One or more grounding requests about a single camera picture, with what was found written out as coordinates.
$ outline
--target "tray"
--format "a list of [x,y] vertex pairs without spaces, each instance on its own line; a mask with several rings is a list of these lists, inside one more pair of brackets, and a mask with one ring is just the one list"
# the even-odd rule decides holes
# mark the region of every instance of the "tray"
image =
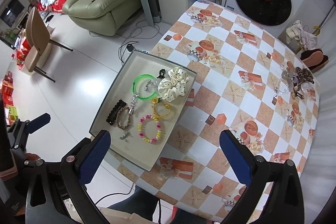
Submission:
[[[181,67],[185,69],[188,72],[189,81],[186,84],[185,95],[183,97],[179,96],[169,103],[171,106],[170,115],[163,120],[160,120],[162,131],[165,132],[161,135],[160,140],[155,144],[147,143],[139,137],[137,129],[141,117],[153,114],[151,100],[137,100],[134,114],[131,116],[130,126],[127,129],[130,132],[130,136],[127,138],[128,142],[120,140],[119,138],[122,136],[123,130],[117,127],[116,122],[112,126],[106,122],[107,116],[112,108],[120,99],[130,106],[133,96],[132,84],[136,77],[142,74],[150,74],[157,77],[160,69],[165,69],[165,75],[167,76],[168,71],[173,67]],[[100,130],[109,131],[111,134],[111,150],[140,168],[150,171],[159,158],[159,155],[182,112],[182,108],[195,82],[195,78],[196,72],[182,65],[134,50],[124,63],[105,96],[90,128],[90,134],[96,136]],[[160,114],[167,112],[167,109],[165,109],[164,105],[161,103],[157,105],[156,110]],[[156,136],[156,124],[154,121],[146,121],[144,127],[144,132],[148,138],[154,138]]]

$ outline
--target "white floor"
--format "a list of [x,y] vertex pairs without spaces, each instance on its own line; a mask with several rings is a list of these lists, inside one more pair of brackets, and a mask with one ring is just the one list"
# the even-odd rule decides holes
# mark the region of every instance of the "white floor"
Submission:
[[[118,31],[128,37],[135,24],[144,20],[139,15],[133,23]],[[56,80],[56,83],[40,75],[32,77],[18,71],[15,63],[9,66],[13,72],[13,101],[21,120],[32,120],[47,112],[51,122],[30,135],[27,151],[38,154],[46,161],[59,161],[77,142],[90,137],[89,128],[117,72],[121,68],[118,48],[125,38],[93,37],[87,30],[76,26],[67,15],[56,15],[50,22],[55,28],[52,39],[73,48],[70,52],[53,47],[43,66],[43,70]],[[164,34],[171,26],[158,23],[160,33]],[[144,27],[138,37],[128,41],[139,41],[136,49],[150,51],[162,37],[152,27]],[[132,182],[103,162],[93,181],[87,185],[88,193],[96,202],[110,193],[128,193]],[[105,198],[99,206],[107,207],[124,200],[126,195]],[[162,202],[161,223],[169,223],[172,205]],[[154,222],[158,221],[158,208]]]

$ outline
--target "jeans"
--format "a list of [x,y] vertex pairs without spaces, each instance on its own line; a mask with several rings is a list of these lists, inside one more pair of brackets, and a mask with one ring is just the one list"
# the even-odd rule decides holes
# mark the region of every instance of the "jeans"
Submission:
[[[135,186],[135,192],[129,198],[111,205],[109,208],[125,213],[136,213],[142,218],[153,221],[153,214],[159,199],[146,192],[139,186]],[[170,224],[206,224],[207,220],[178,209],[175,218]]]

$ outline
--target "table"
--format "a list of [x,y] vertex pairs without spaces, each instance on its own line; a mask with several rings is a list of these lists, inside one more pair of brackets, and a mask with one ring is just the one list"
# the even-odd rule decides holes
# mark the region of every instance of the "table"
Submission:
[[[158,198],[217,222],[245,189],[219,146],[224,129],[254,155],[279,163],[293,160],[301,174],[315,133],[320,85],[315,79],[304,100],[289,93],[274,97],[281,66],[306,68],[287,46],[249,19],[198,0],[151,53],[198,74],[161,160],[146,172],[112,153],[121,174]],[[191,162],[193,170],[178,160]],[[250,221],[259,217],[271,187],[268,183]]]

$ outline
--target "dining chair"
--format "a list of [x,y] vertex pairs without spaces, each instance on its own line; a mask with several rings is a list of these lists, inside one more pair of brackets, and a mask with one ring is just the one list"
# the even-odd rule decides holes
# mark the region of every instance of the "dining chair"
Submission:
[[33,7],[28,16],[26,24],[26,39],[31,46],[31,49],[25,59],[25,66],[27,70],[29,72],[34,71],[55,83],[54,79],[50,78],[45,71],[37,66],[37,62],[46,50],[48,43],[62,47],[69,51],[73,51],[73,49],[70,49],[50,38],[50,33],[36,7]]

